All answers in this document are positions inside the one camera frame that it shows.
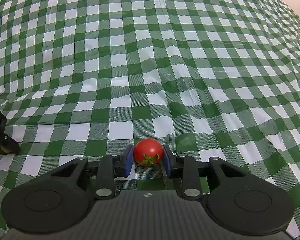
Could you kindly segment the red cherry tomato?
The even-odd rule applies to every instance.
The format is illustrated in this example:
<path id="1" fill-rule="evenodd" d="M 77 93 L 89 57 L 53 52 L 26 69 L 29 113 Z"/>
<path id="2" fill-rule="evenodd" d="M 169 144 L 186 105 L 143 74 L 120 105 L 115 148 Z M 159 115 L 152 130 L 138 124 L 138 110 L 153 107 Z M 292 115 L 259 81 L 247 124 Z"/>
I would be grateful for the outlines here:
<path id="1" fill-rule="evenodd" d="M 134 147 L 134 161 L 137 163 L 137 166 L 156 166 L 161 162 L 162 157 L 162 145 L 155 139 L 143 139 Z"/>

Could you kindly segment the green checkered tablecloth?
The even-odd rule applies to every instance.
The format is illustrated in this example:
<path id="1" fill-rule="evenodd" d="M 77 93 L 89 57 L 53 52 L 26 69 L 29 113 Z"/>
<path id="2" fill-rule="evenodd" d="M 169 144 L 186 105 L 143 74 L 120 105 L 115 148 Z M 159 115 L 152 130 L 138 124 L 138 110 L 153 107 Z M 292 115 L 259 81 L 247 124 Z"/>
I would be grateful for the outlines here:
<path id="1" fill-rule="evenodd" d="M 286 190 L 300 239 L 300 18 L 281 0 L 0 0 L 14 187 L 154 138 Z"/>

